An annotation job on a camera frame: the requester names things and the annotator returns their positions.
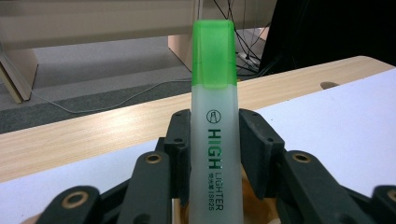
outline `floor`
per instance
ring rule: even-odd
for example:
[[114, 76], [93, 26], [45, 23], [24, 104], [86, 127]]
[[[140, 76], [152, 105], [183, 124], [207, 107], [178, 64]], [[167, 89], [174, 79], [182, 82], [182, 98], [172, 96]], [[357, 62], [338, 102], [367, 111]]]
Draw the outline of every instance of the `floor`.
[[[238, 33], [249, 45], [258, 40], [252, 49], [261, 57], [265, 42], [258, 38], [260, 30]], [[236, 51], [243, 52], [237, 41]], [[35, 55], [39, 66], [33, 90], [49, 101], [191, 77], [167, 47], [167, 36], [35, 49]], [[236, 57], [238, 64], [246, 66]], [[248, 70], [237, 71], [241, 79], [253, 77]], [[16, 104], [5, 85], [0, 85], [0, 102], [0, 111], [46, 103], [32, 95]]]

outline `brass screw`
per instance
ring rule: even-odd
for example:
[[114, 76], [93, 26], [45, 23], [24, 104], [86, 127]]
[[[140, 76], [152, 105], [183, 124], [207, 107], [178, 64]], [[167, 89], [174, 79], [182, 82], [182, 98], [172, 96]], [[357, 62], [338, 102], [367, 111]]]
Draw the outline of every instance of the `brass screw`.
[[293, 158], [295, 161], [309, 163], [311, 162], [311, 158], [303, 153], [294, 153]]
[[85, 191], [76, 191], [73, 192], [69, 195], [67, 195], [64, 200], [62, 201], [62, 207], [65, 209], [72, 209], [79, 207], [80, 205], [84, 204], [88, 200], [88, 193]]
[[396, 189], [390, 189], [388, 191], [388, 196], [394, 201], [396, 202]]
[[160, 156], [159, 154], [153, 153], [146, 157], [146, 162], [150, 163], [150, 164], [155, 164], [155, 163], [160, 162], [162, 159], [163, 159], [162, 156]]

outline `wire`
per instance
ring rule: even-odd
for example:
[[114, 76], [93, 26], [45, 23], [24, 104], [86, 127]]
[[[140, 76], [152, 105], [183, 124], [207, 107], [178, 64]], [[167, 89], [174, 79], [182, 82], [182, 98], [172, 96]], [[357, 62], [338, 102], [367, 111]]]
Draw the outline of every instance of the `wire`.
[[36, 96], [37, 98], [39, 98], [39, 99], [41, 99], [41, 100], [43, 100], [43, 101], [45, 101], [45, 102], [47, 102], [47, 103], [50, 103], [50, 104], [52, 104], [52, 105], [55, 105], [55, 106], [61, 108], [62, 110], [66, 111], [66, 112], [69, 112], [69, 113], [71, 113], [71, 114], [84, 114], [84, 113], [91, 113], [91, 112], [97, 112], [97, 111], [102, 111], [102, 110], [113, 109], [113, 108], [115, 108], [115, 107], [118, 107], [118, 106], [120, 106], [120, 105], [125, 104], [126, 102], [130, 101], [131, 99], [135, 98], [135, 97], [138, 96], [138, 95], [141, 95], [141, 94], [143, 94], [143, 93], [145, 93], [145, 92], [151, 91], [152, 89], [154, 89], [154, 88], [156, 88], [156, 87], [158, 87], [158, 86], [161, 86], [161, 85], [163, 85], [163, 84], [165, 84], [165, 83], [171, 83], [171, 82], [190, 82], [190, 83], [191, 83], [191, 80], [171, 80], [171, 81], [161, 82], [161, 83], [158, 83], [158, 84], [156, 84], [156, 85], [154, 85], [154, 86], [152, 86], [152, 87], [150, 87], [150, 88], [148, 88], [148, 89], [145, 89], [144, 91], [141, 91], [141, 92], [139, 92], [139, 93], [137, 93], [137, 94], [134, 94], [134, 95], [128, 97], [127, 99], [121, 101], [120, 103], [118, 103], [118, 104], [116, 104], [116, 105], [112, 105], [112, 106], [108, 106], [108, 107], [102, 107], [102, 108], [96, 108], [96, 109], [89, 109], [89, 110], [80, 110], [80, 111], [75, 111], [75, 110], [72, 110], [72, 109], [65, 108], [64, 106], [58, 105], [58, 104], [56, 104], [56, 103], [54, 103], [54, 102], [52, 102], [52, 101], [50, 101], [50, 100], [47, 100], [47, 99], [45, 99], [45, 98], [39, 96], [39, 95], [38, 95], [37, 93], [35, 93], [33, 90], [32, 90], [32, 94], [33, 94], [34, 96]]
[[[227, 16], [225, 16], [225, 14], [222, 11], [221, 7], [219, 6], [218, 2], [216, 0], [213, 0], [213, 1], [215, 2], [216, 6], [219, 9], [219, 11], [221, 12], [221, 14], [223, 15], [224, 19], [228, 20], [229, 18]], [[233, 20], [233, 11], [231, 9], [230, 1], [228, 1], [228, 9], [229, 9], [229, 13], [230, 13], [230, 16], [231, 16], [231, 20], [233, 21], [233, 23], [235, 23], [234, 20]], [[253, 50], [251, 50], [251, 48], [248, 46], [248, 43], [244, 40], [244, 38], [242, 38], [242, 36], [240, 34], [238, 34], [238, 32], [236, 31], [235, 27], [233, 28], [233, 30], [234, 30], [236, 36], [238, 37], [237, 39], [238, 39], [239, 45], [241, 46], [241, 48], [245, 52], [245, 54], [246, 55], [250, 55], [250, 53], [252, 53], [256, 58], [258, 58], [257, 55], [253, 52]], [[245, 46], [247, 47], [248, 52], [245, 50], [244, 46], [242, 45], [241, 40], [245, 44]]]
[[241, 66], [241, 65], [237, 65], [236, 67], [238, 67], [238, 68], [240, 68], [239, 70], [238, 70], [238, 72], [241, 70], [241, 69], [245, 69], [245, 70], [248, 70], [249, 72], [252, 72], [252, 73], [255, 73], [254, 75], [257, 75], [256, 73], [257, 73], [257, 71], [256, 70], [253, 70], [253, 68], [246, 68], [245, 66]]
[[265, 30], [268, 28], [268, 26], [270, 26], [270, 25], [271, 25], [271, 22], [268, 22], [268, 23], [265, 25], [264, 29], [262, 29], [262, 31], [260, 32], [259, 36], [257, 36], [256, 41], [254, 41], [254, 43], [251, 45], [251, 47], [253, 47], [253, 46], [257, 43], [257, 41], [259, 41], [260, 36], [262, 36], [262, 34], [264, 33], [264, 31], [265, 31]]

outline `black cable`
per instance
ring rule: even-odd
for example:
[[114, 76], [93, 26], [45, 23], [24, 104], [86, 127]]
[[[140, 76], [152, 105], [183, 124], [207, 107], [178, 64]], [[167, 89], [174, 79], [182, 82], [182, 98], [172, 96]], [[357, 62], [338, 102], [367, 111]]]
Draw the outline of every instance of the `black cable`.
[[[216, 6], [218, 7], [218, 9], [220, 10], [221, 14], [224, 16], [224, 19], [227, 19], [227, 18], [225, 17], [225, 14], [223, 13], [223, 11], [221, 10], [221, 8], [219, 7], [219, 4], [217, 3], [217, 1], [214, 0], [214, 2], [215, 2], [215, 4], [216, 4]], [[230, 11], [231, 20], [232, 20], [233, 23], [235, 23], [234, 20], [233, 20], [233, 11], [232, 11], [232, 9], [231, 9], [230, 2], [228, 2], [228, 3], [229, 3], [228, 8], [229, 8], [229, 11]], [[259, 58], [259, 57], [253, 52], [253, 50], [251, 50], [251, 48], [248, 46], [248, 43], [244, 40], [244, 38], [242, 38], [242, 36], [241, 36], [240, 34], [238, 34], [238, 32], [236, 31], [235, 26], [233, 27], [233, 30], [234, 30], [234, 32], [236, 33], [236, 36], [238, 37], [239, 45], [241, 46], [241, 48], [242, 48], [242, 50], [245, 52], [245, 54], [246, 54], [246, 55], [249, 55], [249, 53], [247, 53], [247, 52], [245, 51], [245, 49], [244, 49], [244, 47], [243, 47], [243, 45], [242, 45], [242, 43], [241, 43], [241, 40], [242, 40], [242, 42], [244, 42], [245, 46], [247, 47], [248, 52], [251, 52], [256, 58]]]
[[260, 36], [262, 35], [262, 33], [264, 33], [264, 31], [267, 29], [267, 27], [268, 27], [270, 24], [271, 24], [271, 22], [268, 22], [268, 23], [265, 25], [264, 29], [262, 29], [262, 31], [260, 32], [260, 34], [259, 34], [259, 36], [257, 37], [256, 41], [254, 41], [254, 43], [251, 45], [251, 47], [253, 47], [253, 46], [257, 43], [257, 41], [259, 41]]
[[246, 68], [245, 66], [241, 66], [241, 65], [238, 65], [238, 64], [237, 64], [236, 67], [238, 67], [238, 68], [240, 68], [240, 69], [248, 70], [249, 72], [254, 73], [254, 75], [257, 75], [257, 71], [254, 71], [254, 70], [252, 70], [252, 69], [250, 69], [250, 68]]

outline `wooden surface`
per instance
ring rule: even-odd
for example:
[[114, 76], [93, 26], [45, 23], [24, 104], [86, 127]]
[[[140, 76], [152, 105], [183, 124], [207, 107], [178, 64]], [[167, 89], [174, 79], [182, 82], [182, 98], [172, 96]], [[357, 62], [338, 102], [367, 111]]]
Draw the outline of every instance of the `wooden surface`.
[[[259, 109], [344, 84], [393, 66], [355, 57], [238, 83], [239, 107]], [[164, 136], [171, 115], [190, 108], [183, 94], [0, 135], [0, 182]]]

